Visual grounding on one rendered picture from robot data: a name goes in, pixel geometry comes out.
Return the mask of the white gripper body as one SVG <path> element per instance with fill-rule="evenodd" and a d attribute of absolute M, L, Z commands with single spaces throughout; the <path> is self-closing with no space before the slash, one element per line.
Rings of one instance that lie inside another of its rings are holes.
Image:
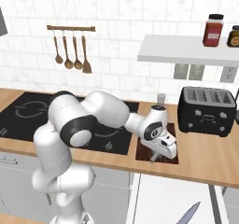
<path fill-rule="evenodd" d="M 176 156 L 176 139 L 171 134 L 158 136 L 150 141 L 141 138 L 140 141 L 143 146 L 150 148 L 153 154 L 158 152 L 159 156 L 164 156 L 171 160 Z"/>

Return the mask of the dark brown cutting board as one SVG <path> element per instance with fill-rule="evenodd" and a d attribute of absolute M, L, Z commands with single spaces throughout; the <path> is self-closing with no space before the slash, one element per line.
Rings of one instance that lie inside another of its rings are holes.
<path fill-rule="evenodd" d="M 175 124 L 174 123 L 168 123 L 167 124 L 167 131 L 171 135 L 176 135 L 175 131 Z M 153 156 L 153 152 L 150 148 L 145 147 L 141 144 L 140 139 L 137 139 L 137 148 L 136 148 L 136 154 L 135 158 L 138 161 L 150 161 L 150 158 Z M 161 162 L 161 163 L 171 163 L 171 164 L 179 164 L 178 156 L 175 156 L 172 160 L 169 158 L 166 158 L 164 156 L 158 156 L 155 162 Z"/>

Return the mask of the white open drawer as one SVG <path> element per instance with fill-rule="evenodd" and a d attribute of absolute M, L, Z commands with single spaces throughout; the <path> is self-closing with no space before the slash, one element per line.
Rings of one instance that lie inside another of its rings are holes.
<path fill-rule="evenodd" d="M 177 224 L 188 211 L 188 224 L 229 224 L 220 186 L 134 175 L 125 224 Z"/>

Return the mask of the clear glass shaker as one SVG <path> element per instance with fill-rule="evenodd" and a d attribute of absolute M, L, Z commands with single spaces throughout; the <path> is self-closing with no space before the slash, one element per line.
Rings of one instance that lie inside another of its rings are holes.
<path fill-rule="evenodd" d="M 157 105 L 164 106 L 166 95 L 164 93 L 157 94 Z"/>

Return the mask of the black toaster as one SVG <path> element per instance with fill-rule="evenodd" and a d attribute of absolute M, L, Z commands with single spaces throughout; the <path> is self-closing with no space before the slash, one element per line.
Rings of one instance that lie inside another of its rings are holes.
<path fill-rule="evenodd" d="M 178 128 L 183 133 L 226 137 L 232 129 L 237 104 L 223 89 L 184 87 L 177 106 Z"/>

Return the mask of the grey knife blade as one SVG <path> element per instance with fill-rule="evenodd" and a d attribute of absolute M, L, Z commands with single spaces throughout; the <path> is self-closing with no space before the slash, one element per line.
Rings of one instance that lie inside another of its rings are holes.
<path fill-rule="evenodd" d="M 188 224 L 198 207 L 200 206 L 200 202 L 194 204 L 182 217 L 178 220 L 176 224 Z"/>

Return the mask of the dark appliance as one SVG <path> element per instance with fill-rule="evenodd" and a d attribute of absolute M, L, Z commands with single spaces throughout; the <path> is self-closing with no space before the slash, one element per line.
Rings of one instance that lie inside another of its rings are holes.
<path fill-rule="evenodd" d="M 237 101 L 238 97 L 239 97 L 239 88 L 238 88 L 236 96 L 235 96 L 235 101 Z M 236 121 L 237 125 L 239 125 L 239 106 L 238 106 L 238 109 L 235 114 L 235 121 Z"/>

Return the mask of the grey cupboard front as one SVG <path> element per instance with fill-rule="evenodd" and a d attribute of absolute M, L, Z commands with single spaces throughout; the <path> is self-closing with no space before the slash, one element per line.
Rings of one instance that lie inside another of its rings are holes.
<path fill-rule="evenodd" d="M 49 205 L 46 195 L 34 190 L 32 175 L 39 167 L 35 157 L 0 152 L 0 159 L 16 159 L 18 164 L 0 162 L 0 196 L 8 212 L 14 217 L 49 224 L 57 215 L 55 195 Z M 97 166 L 90 190 L 82 195 L 87 212 L 94 224 L 125 224 L 130 199 L 130 174 Z"/>
<path fill-rule="evenodd" d="M 222 196 L 230 224 L 239 224 L 239 189 L 222 187 Z"/>

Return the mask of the wooden spatula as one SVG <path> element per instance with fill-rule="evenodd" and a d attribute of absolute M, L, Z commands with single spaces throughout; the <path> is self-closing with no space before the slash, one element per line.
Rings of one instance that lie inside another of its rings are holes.
<path fill-rule="evenodd" d="M 83 54 L 84 54 L 83 72 L 86 74 L 90 74 L 91 73 L 91 65 L 90 65 L 89 61 L 87 60 L 86 39 L 85 39 L 84 35 L 81 37 L 81 42 L 82 42 L 82 48 L 83 48 Z"/>

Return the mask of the red jar with black lid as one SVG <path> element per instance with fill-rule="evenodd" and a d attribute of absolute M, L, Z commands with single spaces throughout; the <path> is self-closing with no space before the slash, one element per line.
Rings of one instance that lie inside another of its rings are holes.
<path fill-rule="evenodd" d="M 210 14 L 205 24 L 203 44 L 205 47 L 216 47 L 218 45 L 222 27 L 222 14 Z"/>

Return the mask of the brown jar with black lid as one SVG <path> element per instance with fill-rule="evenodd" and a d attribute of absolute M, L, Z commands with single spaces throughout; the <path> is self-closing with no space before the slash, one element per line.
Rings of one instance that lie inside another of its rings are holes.
<path fill-rule="evenodd" d="M 227 46 L 232 48 L 239 48 L 239 25 L 234 25 L 229 33 Z"/>

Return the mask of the black hob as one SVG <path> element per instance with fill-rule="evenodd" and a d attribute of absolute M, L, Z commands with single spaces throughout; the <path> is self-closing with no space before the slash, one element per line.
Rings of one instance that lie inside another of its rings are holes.
<path fill-rule="evenodd" d="M 35 130 L 48 121 L 51 94 L 25 92 L 0 112 L 0 137 L 33 141 Z M 96 126 L 91 141 L 82 147 L 93 151 L 127 155 L 132 134 L 118 129 Z"/>

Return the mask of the small wooden spoon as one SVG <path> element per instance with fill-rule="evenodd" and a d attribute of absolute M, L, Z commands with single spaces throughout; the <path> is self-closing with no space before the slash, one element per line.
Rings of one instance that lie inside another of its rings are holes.
<path fill-rule="evenodd" d="M 61 64 L 61 63 L 63 63 L 63 58 L 61 57 L 61 55 L 59 54 L 59 51 L 58 51 L 57 37 L 54 36 L 53 40 L 54 40 L 54 45 L 55 45 L 55 48 L 56 48 L 55 62 L 58 63 L 58 64 Z"/>

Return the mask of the grey wall outlet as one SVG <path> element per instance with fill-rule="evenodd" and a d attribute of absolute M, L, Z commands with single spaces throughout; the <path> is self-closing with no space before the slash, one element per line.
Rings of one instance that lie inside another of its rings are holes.
<path fill-rule="evenodd" d="M 225 83 L 233 83 L 236 76 L 237 68 L 224 66 L 220 81 Z"/>
<path fill-rule="evenodd" d="M 192 64 L 190 66 L 189 80 L 199 80 L 203 79 L 204 66 L 199 64 Z"/>
<path fill-rule="evenodd" d="M 174 79 L 186 79 L 188 75 L 189 66 L 183 63 L 175 64 Z"/>

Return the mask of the white wall shelf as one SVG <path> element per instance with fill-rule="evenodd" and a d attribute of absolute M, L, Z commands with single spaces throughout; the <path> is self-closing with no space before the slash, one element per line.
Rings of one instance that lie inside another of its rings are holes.
<path fill-rule="evenodd" d="M 199 36 L 146 35 L 137 60 L 239 67 L 239 48 L 228 47 L 225 37 L 219 40 L 217 47 L 205 47 Z"/>

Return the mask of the wooden utensil rail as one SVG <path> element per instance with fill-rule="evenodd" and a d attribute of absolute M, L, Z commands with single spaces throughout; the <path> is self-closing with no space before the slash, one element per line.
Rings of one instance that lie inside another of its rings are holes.
<path fill-rule="evenodd" d="M 95 26 L 55 26 L 55 25 L 47 25 L 48 30 L 54 31 L 82 31 L 82 32 L 96 32 Z"/>

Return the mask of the grey wall cupboard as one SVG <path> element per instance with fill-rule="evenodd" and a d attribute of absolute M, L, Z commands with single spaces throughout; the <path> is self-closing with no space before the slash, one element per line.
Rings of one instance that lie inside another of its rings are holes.
<path fill-rule="evenodd" d="M 7 34 L 7 26 L 4 20 L 2 10 L 0 8 L 0 36 Z"/>

